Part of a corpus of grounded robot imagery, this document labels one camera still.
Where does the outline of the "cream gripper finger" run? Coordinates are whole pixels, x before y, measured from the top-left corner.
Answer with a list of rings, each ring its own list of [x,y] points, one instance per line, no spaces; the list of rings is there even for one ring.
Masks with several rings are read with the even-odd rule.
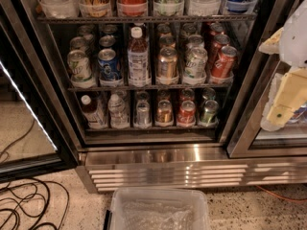
[[[258,48],[261,53],[273,55],[279,53],[279,40],[284,28],[278,29],[270,38],[262,42]]]
[[[306,102],[307,68],[291,68],[281,78],[267,120],[274,126],[283,127]]]

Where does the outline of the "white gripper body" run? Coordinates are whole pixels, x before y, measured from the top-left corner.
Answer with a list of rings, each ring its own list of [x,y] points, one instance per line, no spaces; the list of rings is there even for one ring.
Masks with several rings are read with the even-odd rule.
[[[307,0],[284,24],[279,40],[279,56],[292,67],[307,66]]]

